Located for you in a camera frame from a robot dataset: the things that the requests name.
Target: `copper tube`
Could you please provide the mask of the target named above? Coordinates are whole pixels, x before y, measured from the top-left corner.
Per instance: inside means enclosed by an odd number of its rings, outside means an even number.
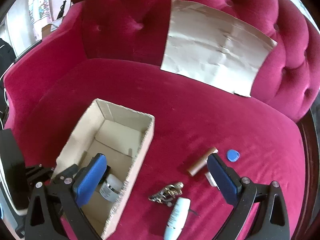
[[[189,169],[187,169],[187,171],[193,177],[194,175],[197,174],[199,170],[201,170],[207,164],[207,159],[209,155],[217,152],[218,150],[216,149],[216,147],[211,148],[197,162],[195,162]]]

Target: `red velvet sofa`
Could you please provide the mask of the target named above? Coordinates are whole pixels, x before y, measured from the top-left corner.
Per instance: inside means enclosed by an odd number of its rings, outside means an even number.
[[[212,239],[232,206],[186,169],[209,147],[256,183],[279,181],[293,234],[305,184],[295,122],[320,86],[320,37],[289,0],[191,0],[231,14],[277,41],[243,98],[160,70],[170,0],[72,0],[62,25],[6,74],[11,128],[26,164],[54,166],[95,98],[155,116],[155,134],[117,231],[110,239],[162,239],[171,209],[148,196],[183,181],[190,215],[179,239]],[[254,211],[238,239],[248,231]]]

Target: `metal bolt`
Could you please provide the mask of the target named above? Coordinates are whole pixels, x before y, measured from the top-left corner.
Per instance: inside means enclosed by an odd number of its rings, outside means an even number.
[[[279,186],[280,186],[279,182],[277,182],[277,181],[273,181],[273,182],[272,182],[272,185],[273,185],[274,187],[279,187]]]
[[[37,184],[36,184],[36,188],[40,188],[40,187],[42,187],[42,182],[37,182]]]
[[[250,183],[250,179],[249,179],[248,177],[243,177],[243,178],[242,178],[242,182],[243,182],[244,184],[249,184],[249,183]]]
[[[64,183],[65,184],[70,184],[72,182],[72,178],[66,178],[65,180],[64,180]]]

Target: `tufted backrest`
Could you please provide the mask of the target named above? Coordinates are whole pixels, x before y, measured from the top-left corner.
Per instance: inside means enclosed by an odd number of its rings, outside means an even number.
[[[320,86],[320,37],[289,0],[190,0],[237,17],[278,42],[251,95],[298,121]],[[85,0],[83,42],[89,58],[161,65],[170,0]]]

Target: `crumpled paper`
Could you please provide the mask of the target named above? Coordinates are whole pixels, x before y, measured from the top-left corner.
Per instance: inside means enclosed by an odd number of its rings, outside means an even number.
[[[277,43],[255,27],[206,5],[171,0],[161,69],[250,97],[254,78]]]

